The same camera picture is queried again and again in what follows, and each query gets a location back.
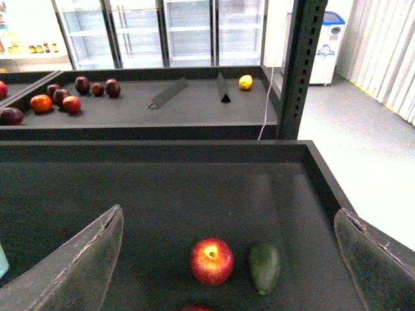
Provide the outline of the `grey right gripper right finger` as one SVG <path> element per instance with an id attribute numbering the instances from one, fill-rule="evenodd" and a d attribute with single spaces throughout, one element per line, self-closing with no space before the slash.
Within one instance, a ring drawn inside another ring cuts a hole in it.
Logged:
<path id="1" fill-rule="evenodd" d="M 346 208 L 334 230 L 364 309 L 414 310 L 414 251 Z"/>

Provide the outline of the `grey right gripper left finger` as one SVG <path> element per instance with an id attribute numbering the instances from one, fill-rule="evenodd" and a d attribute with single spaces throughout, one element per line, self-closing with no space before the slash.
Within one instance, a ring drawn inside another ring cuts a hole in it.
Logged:
<path id="1" fill-rule="evenodd" d="M 123 238 L 114 205 L 1 289 L 2 310 L 100 310 Z"/>

